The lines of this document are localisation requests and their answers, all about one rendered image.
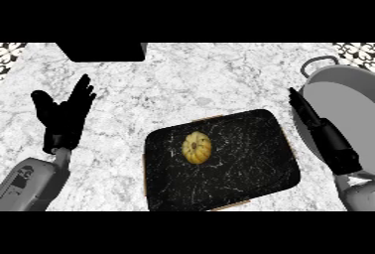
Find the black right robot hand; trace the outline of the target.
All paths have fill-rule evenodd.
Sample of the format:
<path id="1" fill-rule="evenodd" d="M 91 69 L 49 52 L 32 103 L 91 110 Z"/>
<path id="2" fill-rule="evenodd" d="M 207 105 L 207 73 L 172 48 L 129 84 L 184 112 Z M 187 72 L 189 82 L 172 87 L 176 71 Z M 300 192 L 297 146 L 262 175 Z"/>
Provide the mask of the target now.
<path id="1" fill-rule="evenodd" d="M 322 160 L 339 175 L 347 175 L 362 170 L 359 154 L 355 151 L 342 131 L 328 118 L 322 118 L 303 95 L 291 87 L 290 105 L 309 130 L 309 134 L 321 154 Z"/>

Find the black appliance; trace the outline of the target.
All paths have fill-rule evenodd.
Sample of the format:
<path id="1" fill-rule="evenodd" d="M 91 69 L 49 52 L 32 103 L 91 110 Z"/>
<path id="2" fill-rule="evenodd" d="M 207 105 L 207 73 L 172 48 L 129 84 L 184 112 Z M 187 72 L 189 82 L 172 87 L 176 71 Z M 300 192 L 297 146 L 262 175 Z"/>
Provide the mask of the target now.
<path id="1" fill-rule="evenodd" d="M 58 46 L 76 63 L 144 62 L 147 43 L 117 45 L 95 43 L 58 43 Z"/>

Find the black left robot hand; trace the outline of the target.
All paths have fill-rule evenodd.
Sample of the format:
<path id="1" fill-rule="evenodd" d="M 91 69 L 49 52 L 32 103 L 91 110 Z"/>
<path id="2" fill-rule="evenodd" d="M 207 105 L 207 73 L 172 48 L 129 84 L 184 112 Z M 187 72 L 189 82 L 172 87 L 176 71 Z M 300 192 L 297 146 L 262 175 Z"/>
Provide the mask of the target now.
<path id="1" fill-rule="evenodd" d="M 85 74 L 74 87 L 70 99 L 58 103 L 45 90 L 32 93 L 45 132 L 43 151 L 55 154 L 61 148 L 73 150 L 82 141 L 86 118 L 92 110 L 96 94 L 92 79 Z"/>

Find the black marble tray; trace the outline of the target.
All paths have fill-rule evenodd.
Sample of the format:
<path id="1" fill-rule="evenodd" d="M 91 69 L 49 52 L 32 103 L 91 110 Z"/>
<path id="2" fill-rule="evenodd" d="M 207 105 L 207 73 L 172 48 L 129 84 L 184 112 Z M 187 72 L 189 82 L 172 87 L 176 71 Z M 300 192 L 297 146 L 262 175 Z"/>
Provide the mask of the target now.
<path id="1" fill-rule="evenodd" d="M 194 132 L 204 133 L 213 144 L 200 165 L 182 152 Z M 300 182 L 282 127 L 266 109 L 153 131 L 145 138 L 144 169 L 153 211 L 204 211 L 285 191 Z"/>

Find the grey pot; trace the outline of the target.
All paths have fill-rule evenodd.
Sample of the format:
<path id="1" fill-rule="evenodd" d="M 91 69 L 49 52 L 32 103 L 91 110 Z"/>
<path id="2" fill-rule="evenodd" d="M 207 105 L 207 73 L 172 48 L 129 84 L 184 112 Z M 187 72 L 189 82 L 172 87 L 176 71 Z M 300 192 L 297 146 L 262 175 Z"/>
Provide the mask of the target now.
<path id="1" fill-rule="evenodd" d="M 375 176 L 375 72 L 324 56 L 302 65 L 300 73 L 306 83 L 299 93 L 346 137 L 364 173 Z"/>

